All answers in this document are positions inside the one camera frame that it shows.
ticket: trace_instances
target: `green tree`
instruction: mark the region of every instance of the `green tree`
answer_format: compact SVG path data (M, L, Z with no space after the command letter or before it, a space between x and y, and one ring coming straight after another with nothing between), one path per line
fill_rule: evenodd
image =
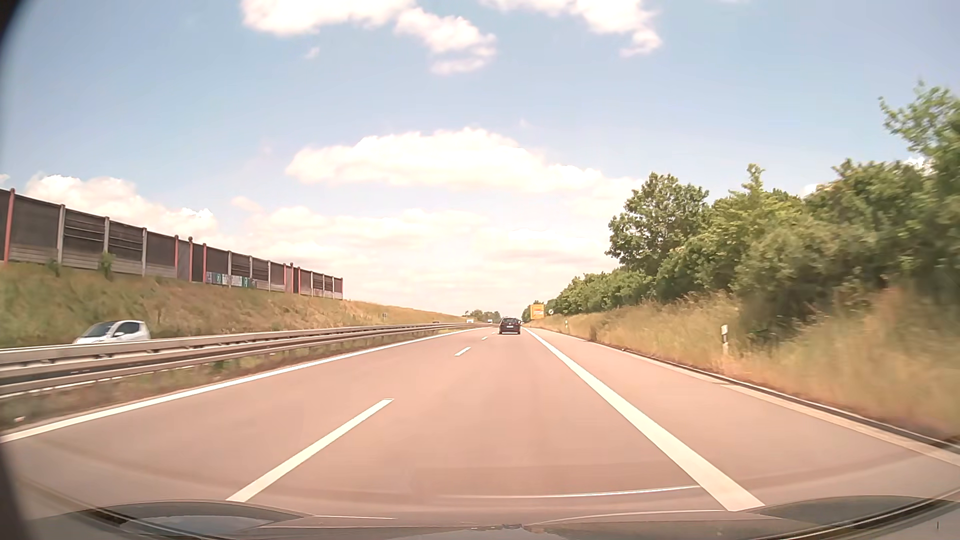
M707 197L705 189L680 184L673 175L650 173L624 211L611 219L606 254L629 269L656 276L670 250L699 231Z
M804 211L803 201L780 189L763 188L763 169L747 166L743 190L731 190L703 212L701 230L670 250L657 274L657 291L671 300L697 290L731 290L750 245L784 218Z

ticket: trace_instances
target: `car hood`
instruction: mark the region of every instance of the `car hood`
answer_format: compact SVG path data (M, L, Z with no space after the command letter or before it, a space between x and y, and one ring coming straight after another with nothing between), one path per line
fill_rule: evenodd
M315 516L249 503L166 501L71 512L33 520L28 527L37 540L932 540L960 536L960 503L892 496L819 499L739 512L694 510L570 516L528 524L467 524L438 519L436 515L379 519L390 521L383 526L384 522L374 524L371 518Z

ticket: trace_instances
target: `vegetation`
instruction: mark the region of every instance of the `vegetation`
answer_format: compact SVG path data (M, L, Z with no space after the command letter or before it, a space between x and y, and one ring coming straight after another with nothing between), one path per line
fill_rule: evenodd
M486 323L489 320L493 320L494 323L500 322L500 312L499 311L484 311L483 309L475 309L473 311L464 311L464 316L474 321L480 323Z
M751 164L709 204L652 174L610 222L620 266L574 278L561 315L532 324L956 437L960 99L921 83L880 106L918 160L846 160L804 197Z
M555 310L724 292L742 303L743 331L767 340L896 284L960 305L960 99L920 84L906 108L881 108L920 164L847 160L803 198L766 189L751 164L742 189L709 205L706 190L651 174L610 222L621 266L574 278Z
M462 322L368 302L13 262L0 266L0 348L69 343L90 325L146 321L154 337L373 324Z

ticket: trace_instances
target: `grassy embankment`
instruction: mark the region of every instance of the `grassy embankment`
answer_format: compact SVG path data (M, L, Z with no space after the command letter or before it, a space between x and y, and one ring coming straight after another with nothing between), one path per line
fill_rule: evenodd
M960 325L891 289L856 314L824 317L769 350L743 346L736 300L712 295L581 315L531 327L722 373L940 438L960 434ZM564 329L564 320L568 327ZM724 357L720 326L732 333Z
M0 348L69 343L94 323L126 318L146 321L153 337L464 320L409 307L164 278L117 274L108 281L74 268L62 268L57 277L38 264L0 266Z
M108 281L102 274L71 268L61 269L57 277L43 266L24 263L0 266L0 307L0 348L69 343L95 322L121 318L146 321L154 337L464 320L409 307L163 278L116 275ZM7 397L0 399L0 430L434 333L358 339Z

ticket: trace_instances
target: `tree line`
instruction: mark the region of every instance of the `tree line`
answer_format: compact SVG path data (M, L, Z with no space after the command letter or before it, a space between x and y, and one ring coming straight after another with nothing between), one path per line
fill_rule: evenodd
M610 221L610 273L575 277L548 304L574 314L724 292L742 301L744 330L783 334L871 291L909 283L960 305L960 99L916 88L884 126L918 160L854 162L804 197L763 185L709 193L651 173Z
M475 309L473 311L464 311L464 317L468 319L473 319L476 322L484 322L493 320L494 323L500 322L500 312L499 311L484 311L483 309Z

